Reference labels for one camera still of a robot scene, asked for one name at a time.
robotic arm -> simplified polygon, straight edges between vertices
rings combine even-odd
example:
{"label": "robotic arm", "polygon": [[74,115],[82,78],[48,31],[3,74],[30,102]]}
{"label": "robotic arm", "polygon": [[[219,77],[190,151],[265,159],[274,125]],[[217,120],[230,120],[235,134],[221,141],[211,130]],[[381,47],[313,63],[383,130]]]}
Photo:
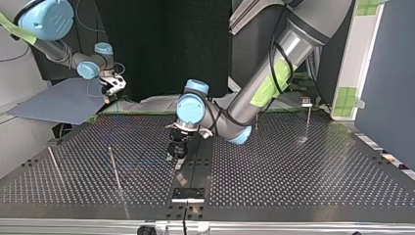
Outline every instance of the robotic arm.
{"label": "robotic arm", "polygon": [[[274,42],[275,77],[281,90],[287,88],[293,71],[315,47],[325,45],[344,20],[352,0],[284,0],[292,12],[283,33]],[[208,85],[188,80],[177,104],[177,121],[171,126],[168,153],[177,158],[176,169],[187,155],[187,142],[199,132],[205,138],[216,134],[235,144],[244,144],[252,132],[251,122],[280,92],[271,76],[268,57],[226,110],[207,99]]]}
{"label": "robotic arm", "polygon": [[52,62],[76,69],[85,79],[100,78],[103,95],[113,96],[125,87],[125,80],[115,72],[113,47],[105,42],[95,45],[87,56],[73,52],[62,41],[72,27],[73,9],[68,0],[1,0],[0,13],[14,25],[34,34],[32,46]]}

perforated table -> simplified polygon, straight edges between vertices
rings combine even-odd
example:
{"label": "perforated table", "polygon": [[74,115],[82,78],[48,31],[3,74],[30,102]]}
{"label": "perforated table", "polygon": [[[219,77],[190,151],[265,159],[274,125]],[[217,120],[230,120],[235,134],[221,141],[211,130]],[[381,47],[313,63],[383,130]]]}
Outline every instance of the perforated table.
{"label": "perforated table", "polygon": [[[194,138],[180,171],[166,160],[173,121],[109,116],[81,126],[52,148],[59,167],[45,150],[0,179],[0,217],[415,224],[415,182],[324,115],[307,125],[304,113],[267,114],[242,146]],[[177,188],[203,189],[205,202],[173,204]]]}

thin metal post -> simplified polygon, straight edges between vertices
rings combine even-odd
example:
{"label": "thin metal post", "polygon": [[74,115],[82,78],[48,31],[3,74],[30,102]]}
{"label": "thin metal post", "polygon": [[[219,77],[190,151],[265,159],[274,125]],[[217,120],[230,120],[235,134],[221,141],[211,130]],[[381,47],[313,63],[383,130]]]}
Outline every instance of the thin metal post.
{"label": "thin metal post", "polygon": [[118,189],[121,190],[122,188],[121,188],[121,183],[119,182],[118,169],[116,168],[115,158],[114,158],[114,154],[113,154],[113,148],[111,148],[111,146],[108,147],[108,153],[110,154],[111,163],[113,164],[113,170],[114,170],[116,184],[118,186]]}
{"label": "thin metal post", "polygon": [[50,156],[51,156],[51,158],[52,158],[53,165],[54,165],[55,167],[59,167],[59,166],[58,166],[58,163],[56,162],[55,155],[53,154],[52,148],[51,148],[50,146],[48,147],[48,151],[49,151],[49,155],[50,155]]}

black backdrop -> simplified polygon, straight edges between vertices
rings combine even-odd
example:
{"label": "black backdrop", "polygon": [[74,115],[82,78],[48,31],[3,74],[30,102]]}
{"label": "black backdrop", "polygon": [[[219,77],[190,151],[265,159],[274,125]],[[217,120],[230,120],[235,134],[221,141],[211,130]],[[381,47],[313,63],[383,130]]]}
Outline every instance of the black backdrop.
{"label": "black backdrop", "polygon": [[134,101],[181,93],[186,80],[227,92],[230,0],[96,0]]}

gray cloth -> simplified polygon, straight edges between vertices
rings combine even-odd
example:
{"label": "gray cloth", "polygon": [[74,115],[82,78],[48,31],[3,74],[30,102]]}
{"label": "gray cloth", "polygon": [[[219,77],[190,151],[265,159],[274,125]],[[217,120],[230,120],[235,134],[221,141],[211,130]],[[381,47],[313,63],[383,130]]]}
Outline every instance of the gray cloth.
{"label": "gray cloth", "polygon": [[18,104],[8,113],[21,118],[82,124],[103,106],[98,79],[71,78]]}

